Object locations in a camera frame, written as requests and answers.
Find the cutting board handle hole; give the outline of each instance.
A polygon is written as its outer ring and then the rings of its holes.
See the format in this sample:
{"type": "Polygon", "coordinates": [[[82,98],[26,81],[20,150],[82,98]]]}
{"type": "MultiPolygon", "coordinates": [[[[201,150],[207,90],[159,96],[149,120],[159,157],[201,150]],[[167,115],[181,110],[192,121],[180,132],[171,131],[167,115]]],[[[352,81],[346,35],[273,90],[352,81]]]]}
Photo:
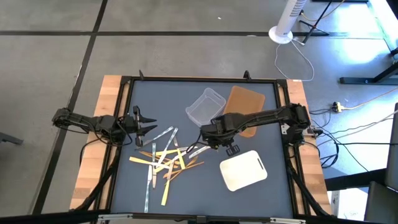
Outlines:
{"type": "Polygon", "coordinates": [[[261,164],[260,158],[257,158],[257,161],[259,161],[259,164],[260,164],[261,169],[264,169],[263,166],[262,166],[262,164],[261,164]]]}

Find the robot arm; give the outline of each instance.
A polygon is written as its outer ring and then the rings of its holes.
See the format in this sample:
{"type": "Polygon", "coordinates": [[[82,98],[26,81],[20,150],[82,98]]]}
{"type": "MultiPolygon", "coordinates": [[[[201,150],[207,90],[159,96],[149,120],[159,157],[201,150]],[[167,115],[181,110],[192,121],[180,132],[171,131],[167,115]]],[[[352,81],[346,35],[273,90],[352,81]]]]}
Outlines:
{"type": "Polygon", "coordinates": [[[288,143],[303,141],[302,131],[310,126],[307,109],[298,104],[290,104],[275,110],[261,111],[252,114],[228,113],[211,120],[211,124],[203,125],[200,134],[204,141],[213,149],[219,146],[229,146],[227,153],[232,156],[239,152],[237,146],[233,147],[235,134],[246,128],[281,123],[288,127],[282,130],[287,135],[288,143]]]}
{"type": "Polygon", "coordinates": [[[53,125],[58,128],[67,128],[69,126],[77,126],[88,133],[94,132],[101,139],[108,140],[112,145],[119,146],[123,144],[126,135],[136,134],[136,145],[142,146],[141,137],[150,130],[157,127],[152,125],[141,127],[140,123],[151,123],[155,119],[145,118],[141,116],[138,106],[133,107],[134,117],[126,116],[115,118],[111,115],[87,117],[80,114],[72,113],[66,108],[58,109],[52,118],[53,125]]]}

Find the white fan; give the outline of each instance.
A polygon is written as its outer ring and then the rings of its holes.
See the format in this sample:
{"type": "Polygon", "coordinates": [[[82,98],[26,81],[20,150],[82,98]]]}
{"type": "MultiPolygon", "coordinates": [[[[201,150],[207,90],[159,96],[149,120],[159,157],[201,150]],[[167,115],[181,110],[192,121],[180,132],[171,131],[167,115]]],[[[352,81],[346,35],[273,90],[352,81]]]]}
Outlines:
{"type": "Polygon", "coordinates": [[[287,44],[293,39],[290,31],[307,0],[288,0],[278,25],[269,30],[269,37],[278,44],[287,44]]]}

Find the white cutting board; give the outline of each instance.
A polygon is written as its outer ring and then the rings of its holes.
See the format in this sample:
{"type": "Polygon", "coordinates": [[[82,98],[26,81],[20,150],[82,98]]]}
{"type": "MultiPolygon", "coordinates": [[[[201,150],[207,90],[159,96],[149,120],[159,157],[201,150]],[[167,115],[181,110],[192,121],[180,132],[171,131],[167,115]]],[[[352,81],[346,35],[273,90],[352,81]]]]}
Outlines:
{"type": "Polygon", "coordinates": [[[259,154],[251,150],[220,163],[226,187],[234,192],[267,178],[267,171],[259,154]]]}

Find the brown cutting board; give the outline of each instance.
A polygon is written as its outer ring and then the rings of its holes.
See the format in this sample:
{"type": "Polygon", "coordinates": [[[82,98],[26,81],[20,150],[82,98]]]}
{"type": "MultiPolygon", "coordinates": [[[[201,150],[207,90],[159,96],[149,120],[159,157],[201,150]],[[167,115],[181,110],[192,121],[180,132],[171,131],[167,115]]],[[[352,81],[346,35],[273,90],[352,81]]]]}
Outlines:
{"type": "MultiPolygon", "coordinates": [[[[247,90],[239,86],[233,86],[231,94],[229,94],[228,102],[226,103],[224,114],[226,113],[241,113],[251,114],[262,111],[262,107],[266,101],[266,96],[255,91],[247,90]]],[[[256,134],[257,127],[247,128],[239,135],[251,138],[256,134]]]]}

